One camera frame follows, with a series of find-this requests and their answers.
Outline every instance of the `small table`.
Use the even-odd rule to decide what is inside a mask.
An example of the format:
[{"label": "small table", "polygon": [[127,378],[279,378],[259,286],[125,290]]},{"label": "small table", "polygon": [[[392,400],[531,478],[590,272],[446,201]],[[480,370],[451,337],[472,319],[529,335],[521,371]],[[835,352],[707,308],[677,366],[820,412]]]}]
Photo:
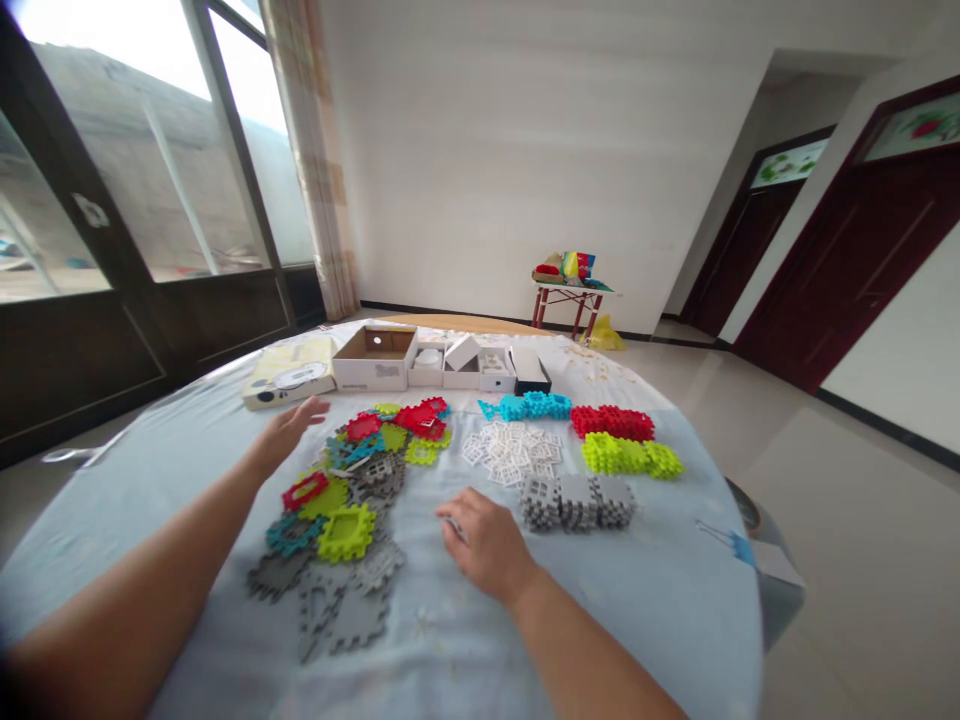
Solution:
[{"label": "small table", "polygon": [[[543,327],[543,311],[546,310],[547,305],[553,305],[558,302],[566,302],[567,300],[573,300],[574,302],[579,302],[580,307],[577,309],[577,319],[573,321],[573,332],[570,334],[570,339],[576,342],[577,333],[580,332],[580,316],[583,315],[583,306],[590,301],[588,308],[590,309],[590,322],[587,323],[587,329],[584,333],[585,337],[590,337],[593,333],[593,323],[597,320],[597,310],[600,309],[600,301],[603,300],[604,295],[616,295],[613,290],[601,290],[599,288],[588,288],[588,287],[576,287],[574,285],[561,285],[559,283],[544,283],[537,282],[533,280],[533,284],[537,288],[537,301],[533,306],[533,321],[531,325],[535,328]],[[550,293],[557,292],[560,293],[561,297],[559,300],[549,300]]]}]

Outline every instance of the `person's right hand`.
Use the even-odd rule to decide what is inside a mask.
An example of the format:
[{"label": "person's right hand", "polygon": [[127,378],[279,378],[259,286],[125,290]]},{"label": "person's right hand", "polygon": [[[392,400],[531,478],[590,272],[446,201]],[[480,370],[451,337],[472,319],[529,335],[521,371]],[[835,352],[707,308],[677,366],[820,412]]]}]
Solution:
[{"label": "person's right hand", "polygon": [[502,505],[468,487],[437,508],[437,517],[456,520],[440,525],[447,552],[473,584],[508,608],[540,572],[527,550],[513,515]]}]

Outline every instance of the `curtain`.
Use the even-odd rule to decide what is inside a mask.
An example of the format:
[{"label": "curtain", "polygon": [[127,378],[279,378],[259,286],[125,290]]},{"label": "curtain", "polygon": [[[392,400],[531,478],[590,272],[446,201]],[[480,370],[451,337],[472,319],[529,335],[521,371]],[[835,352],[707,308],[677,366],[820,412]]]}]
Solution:
[{"label": "curtain", "polygon": [[320,3],[260,0],[260,10],[313,236],[324,309],[330,320],[340,320],[360,309],[360,296]]}]

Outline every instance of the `person's left hand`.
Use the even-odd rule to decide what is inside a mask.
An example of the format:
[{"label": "person's left hand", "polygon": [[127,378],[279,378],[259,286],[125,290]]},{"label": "person's left hand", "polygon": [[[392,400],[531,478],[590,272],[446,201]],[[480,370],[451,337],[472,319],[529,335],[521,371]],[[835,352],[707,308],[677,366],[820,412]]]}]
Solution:
[{"label": "person's left hand", "polygon": [[312,395],[301,405],[280,413],[257,436],[240,463],[265,481],[290,456],[304,431],[326,420],[323,413],[329,409],[330,403]]}]

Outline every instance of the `doorway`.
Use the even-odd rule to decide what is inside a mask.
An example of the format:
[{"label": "doorway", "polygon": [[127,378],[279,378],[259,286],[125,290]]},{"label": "doorway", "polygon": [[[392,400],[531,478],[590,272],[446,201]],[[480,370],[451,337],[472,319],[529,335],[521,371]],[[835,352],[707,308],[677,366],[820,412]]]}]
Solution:
[{"label": "doorway", "polygon": [[734,351],[815,392],[960,221],[960,76],[880,105]]},{"label": "doorway", "polygon": [[717,337],[833,133],[830,126],[758,151],[680,319]]}]

